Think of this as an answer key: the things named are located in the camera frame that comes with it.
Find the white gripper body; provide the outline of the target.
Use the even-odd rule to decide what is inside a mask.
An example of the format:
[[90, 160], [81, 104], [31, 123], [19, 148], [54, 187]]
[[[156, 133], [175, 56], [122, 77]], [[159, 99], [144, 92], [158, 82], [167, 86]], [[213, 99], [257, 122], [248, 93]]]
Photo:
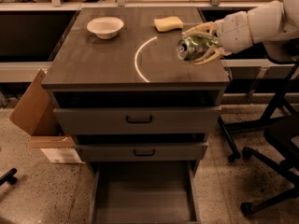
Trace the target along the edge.
[[226, 52], [238, 53], [253, 45], [245, 11], [229, 14], [218, 20], [216, 34]]

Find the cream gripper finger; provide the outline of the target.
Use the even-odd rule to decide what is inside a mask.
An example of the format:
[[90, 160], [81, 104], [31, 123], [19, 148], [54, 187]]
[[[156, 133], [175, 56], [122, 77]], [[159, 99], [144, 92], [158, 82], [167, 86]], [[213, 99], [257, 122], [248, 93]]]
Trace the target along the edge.
[[218, 29], [218, 23], [216, 21], [204, 22], [196, 26], [193, 26], [192, 28], [183, 32], [182, 37], [185, 38], [188, 36], [200, 35], [200, 36], [212, 38], [215, 36], [217, 29]]
[[230, 52], [225, 51], [223, 47], [218, 48], [216, 45], [212, 45], [202, 57], [195, 59], [193, 63], [195, 65], [202, 65], [228, 55], [230, 55]]

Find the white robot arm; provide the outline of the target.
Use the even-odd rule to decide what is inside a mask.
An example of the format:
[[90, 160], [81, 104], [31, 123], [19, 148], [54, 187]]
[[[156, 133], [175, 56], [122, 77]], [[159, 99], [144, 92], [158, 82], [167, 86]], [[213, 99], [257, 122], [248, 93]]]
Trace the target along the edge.
[[183, 33], [177, 52], [181, 60], [200, 65], [260, 42], [297, 38], [298, 30], [299, 0], [275, 0], [193, 26]]

